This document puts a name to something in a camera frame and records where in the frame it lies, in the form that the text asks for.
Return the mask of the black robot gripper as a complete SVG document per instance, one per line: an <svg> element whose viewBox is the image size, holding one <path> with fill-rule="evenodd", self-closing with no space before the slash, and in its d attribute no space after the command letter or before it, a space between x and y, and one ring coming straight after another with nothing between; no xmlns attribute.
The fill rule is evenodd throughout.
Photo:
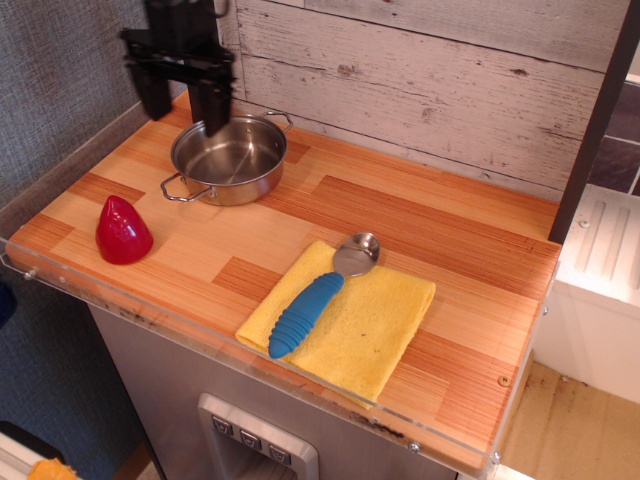
<svg viewBox="0 0 640 480"><path fill-rule="evenodd" d="M145 1L147 26L124 28L125 64L145 113L154 121L172 110L170 81L188 86L192 118L214 136L231 117L234 54L219 41L213 1Z"/></svg>

